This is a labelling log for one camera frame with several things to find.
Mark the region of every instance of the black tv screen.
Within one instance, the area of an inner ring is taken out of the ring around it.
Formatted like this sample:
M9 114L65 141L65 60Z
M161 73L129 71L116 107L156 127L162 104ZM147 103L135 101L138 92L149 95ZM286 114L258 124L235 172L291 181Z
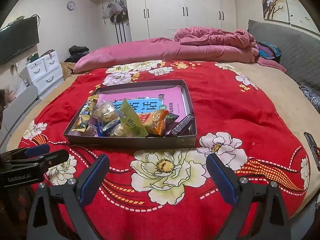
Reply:
M39 43L37 17L17 21L0 30L0 64Z

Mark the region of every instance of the screw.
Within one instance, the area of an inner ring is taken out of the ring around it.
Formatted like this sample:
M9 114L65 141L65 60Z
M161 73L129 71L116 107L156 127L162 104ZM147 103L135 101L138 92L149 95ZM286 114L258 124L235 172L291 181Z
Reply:
M270 182L271 187L278 187L278 183L275 181Z
M38 187L39 188L44 188L45 187L45 182L41 182Z
M242 184L246 184L246 183L248 183L248 179L247 179L246 177L241 177L241 178L240 178L240 182L241 182Z
M75 178L71 178L71 179L68 180L68 184L69 185L73 185L75 183L76 183L76 179Z

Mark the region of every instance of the floral blanket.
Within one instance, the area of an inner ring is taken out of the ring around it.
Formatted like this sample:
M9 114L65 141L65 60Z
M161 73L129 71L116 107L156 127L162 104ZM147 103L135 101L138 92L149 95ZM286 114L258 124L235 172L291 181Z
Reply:
M70 145L63 136L97 87L169 79L183 79L190 91L198 133L195 148L105 149ZM289 216L309 184L306 151L271 100L237 69L222 63L152 60L79 76L30 124L19 146L44 143L52 151L66 149L70 156L45 175L54 185L78 177L98 155L109 156L110 171L84 210L100 234L111 240L212 239L231 207L207 172L210 153L251 182L276 181ZM255 208L242 234L248 232ZM66 209L60 209L71 225Z

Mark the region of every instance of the beige bed sheet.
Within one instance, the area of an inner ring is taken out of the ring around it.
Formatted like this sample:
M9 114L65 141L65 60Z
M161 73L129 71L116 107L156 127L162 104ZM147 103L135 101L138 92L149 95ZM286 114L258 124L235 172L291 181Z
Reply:
M257 63L230 64L249 77L254 84L266 93L274 103L278 114L282 117L288 128L300 140L303 147L308 152L311 170L310 184L307 194L300 208L297 210L298 213L320 188L320 172L316 167L309 145L303 135L305 131L311 133L315 141L320 145L320 115L300 91L297 83L280 70L263 67ZM68 88L77 76L78 75L72 75L69 77L29 113L11 137L7 150L12 150L18 147L24 131L32 120L38 116L48 103Z

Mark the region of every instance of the clock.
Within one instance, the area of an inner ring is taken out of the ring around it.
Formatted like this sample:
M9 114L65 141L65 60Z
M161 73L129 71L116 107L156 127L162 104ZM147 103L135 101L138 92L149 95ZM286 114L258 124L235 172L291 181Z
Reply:
M67 8L69 11L73 11L75 9L75 3L73 1L68 2Z

